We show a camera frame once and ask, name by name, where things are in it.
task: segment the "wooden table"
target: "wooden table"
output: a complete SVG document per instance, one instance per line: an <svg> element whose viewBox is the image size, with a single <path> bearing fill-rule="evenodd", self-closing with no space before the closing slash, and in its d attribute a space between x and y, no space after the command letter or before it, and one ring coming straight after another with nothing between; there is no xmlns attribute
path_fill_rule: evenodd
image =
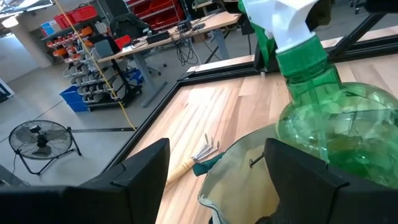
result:
<svg viewBox="0 0 398 224"><path fill-rule="evenodd" d="M398 34L398 27L368 32L362 40L392 34ZM322 44L330 47L337 41L326 40ZM252 59L252 56L245 56L192 69L203 70ZM336 66L343 82L372 84L398 97L397 61L398 55L395 54L338 63ZM285 80L279 73L182 87L130 156L160 138L169 138L169 171L174 170L197 152L204 142L204 133L219 140L220 151L225 151L242 136L275 123L289 101ZM201 206L197 200L204 179L205 175L195 177L190 171L170 186L164 193L157 224L208 223L211 210Z"/></svg>
<svg viewBox="0 0 398 224"><path fill-rule="evenodd" d="M203 3L200 3L199 5L195 5L194 4L195 2L193 2L192 3L192 9L194 9L194 10L196 10L196 9L203 9L203 12L205 13L205 15L207 14L207 11L206 11L206 6L209 6L209 5L211 5L211 4L214 4L214 2L213 1L205 1L205 2L203 2Z"/></svg>
<svg viewBox="0 0 398 224"><path fill-rule="evenodd" d="M220 28L224 27L224 26L231 25L231 24L235 24L235 23L237 23L238 19L239 19L239 14L230 14L228 12L222 12L219 14L213 14L210 16L206 16L201 19L192 21L193 24L204 23L205 24L204 28L202 28L200 30L196 30L196 31L190 30L190 31L186 32L186 35L192 36L192 35L202 34L202 33L209 32L209 31L213 30L215 39L218 44L218 49L220 51L221 58L223 60L226 60L226 59L229 59L229 54L228 54L228 50L225 45L224 34L220 30ZM153 43L153 44L148 44L146 41L143 41L143 43L140 42L140 43L136 44L137 47L134 47L134 48L132 46L125 47L122 49L122 51L120 51L119 53L117 53L115 55L99 59L98 63L112 60L113 65L115 67L117 67L117 64L114 62L114 60L116 58L123 57L125 55L133 55L134 61L136 62L137 67L141 71L141 75L146 82L146 89L149 91L149 97L147 97L141 103L142 107L146 107L159 94L159 92L163 89L163 87L167 84L167 82L164 82L161 86L157 86L155 84L155 82L153 81L153 79L148 71L148 67L145 63L145 59L142 56L141 52L144 50L152 49L157 46L169 44L173 41L181 39L182 36L178 32L176 32L176 30L177 30L177 26L168 30L170 35L172 35L172 38L168 38L166 40L161 40L161 41Z"/></svg>
<svg viewBox="0 0 398 224"><path fill-rule="evenodd" d="M219 14L205 16L201 19L195 19L194 21L192 21L192 23L196 23L196 24L204 23L205 27L200 30L193 31L193 32L188 31L186 34L190 34L190 35L202 34L202 33L209 32L211 30L222 28L224 26L235 24L238 22L239 16L240 16L240 14L230 14L228 12L221 12ZM177 26L174 26L168 30L168 32L170 34L173 34L173 40L179 40L181 38L180 35L176 33L176 30L177 30ZM135 54L135 53L142 52L144 50L153 49L154 47L169 44L169 43L173 42L173 40L171 38L168 38L166 40L161 40L161 41L153 43L153 44L147 44L146 42L139 43L139 44L137 44L139 47L136 47L136 48L132 48L131 46L128 46L128 47L123 48L122 51L120 51L119 53L117 53L115 55L99 59L98 62L99 63L107 62L109 60L116 59L116 58L119 58L119 57L122 57L125 55Z"/></svg>

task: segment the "black fan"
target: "black fan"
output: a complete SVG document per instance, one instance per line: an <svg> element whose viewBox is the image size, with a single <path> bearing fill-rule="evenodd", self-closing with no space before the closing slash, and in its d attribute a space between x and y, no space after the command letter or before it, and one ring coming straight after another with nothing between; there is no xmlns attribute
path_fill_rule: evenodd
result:
<svg viewBox="0 0 398 224"><path fill-rule="evenodd" d="M40 175L54 159L74 151L75 149L70 149L72 141L81 156L70 128L44 120L25 122L14 128L9 136L9 143L14 152L20 156L28 171L37 175ZM32 172L24 158L50 161L39 172Z"/></svg>

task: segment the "blue crate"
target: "blue crate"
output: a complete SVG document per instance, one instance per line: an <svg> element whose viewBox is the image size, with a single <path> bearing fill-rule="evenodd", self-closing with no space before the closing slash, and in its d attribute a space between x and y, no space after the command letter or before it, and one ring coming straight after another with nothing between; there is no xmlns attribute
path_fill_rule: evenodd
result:
<svg viewBox="0 0 398 224"><path fill-rule="evenodd" d="M86 107L86 104L83 103L83 102L81 102L81 103L69 103L68 105L74 112L88 111L88 108Z"/></svg>
<svg viewBox="0 0 398 224"><path fill-rule="evenodd" d="M138 84L141 84L144 81L144 77L141 75L141 71L139 69L133 68L126 72L129 80L135 80Z"/></svg>
<svg viewBox="0 0 398 224"><path fill-rule="evenodd" d="M71 86L61 92L60 95L74 112L88 111L82 97L77 93L77 89L77 86Z"/></svg>

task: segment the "spray bottle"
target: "spray bottle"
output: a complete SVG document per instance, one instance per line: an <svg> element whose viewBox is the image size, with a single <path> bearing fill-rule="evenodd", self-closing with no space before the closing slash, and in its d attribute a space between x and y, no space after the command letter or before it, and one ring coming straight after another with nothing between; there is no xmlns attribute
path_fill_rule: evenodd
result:
<svg viewBox="0 0 398 224"><path fill-rule="evenodd" d="M260 44L276 43L292 97L276 135L351 174L398 189L398 101L378 87L341 82L305 24L316 1L241 0L251 23L264 29L256 29Z"/></svg>

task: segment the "tan fabric bag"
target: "tan fabric bag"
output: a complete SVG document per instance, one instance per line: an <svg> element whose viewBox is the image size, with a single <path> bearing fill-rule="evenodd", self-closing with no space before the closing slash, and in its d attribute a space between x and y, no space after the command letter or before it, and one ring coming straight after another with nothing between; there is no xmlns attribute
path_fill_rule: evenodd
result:
<svg viewBox="0 0 398 224"><path fill-rule="evenodd" d="M248 134L236 141L208 172L198 200L213 209L213 223L254 224L276 211L279 198L265 159L252 169L249 167L249 160L263 152L266 138L274 136L275 125Z"/></svg>

